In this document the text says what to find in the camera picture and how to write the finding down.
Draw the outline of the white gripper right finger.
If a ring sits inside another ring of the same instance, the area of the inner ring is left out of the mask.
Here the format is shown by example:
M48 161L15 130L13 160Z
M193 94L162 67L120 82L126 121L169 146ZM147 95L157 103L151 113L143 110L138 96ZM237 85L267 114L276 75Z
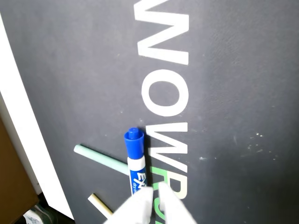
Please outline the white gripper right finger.
M174 191L164 182L158 184L160 210L164 212L166 224L196 224L191 213Z

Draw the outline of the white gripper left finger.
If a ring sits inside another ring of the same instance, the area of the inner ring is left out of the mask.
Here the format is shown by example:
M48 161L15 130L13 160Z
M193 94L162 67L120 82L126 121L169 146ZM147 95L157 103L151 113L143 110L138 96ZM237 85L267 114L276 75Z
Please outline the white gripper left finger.
M128 198L104 223L149 224L152 213L153 188L143 187Z

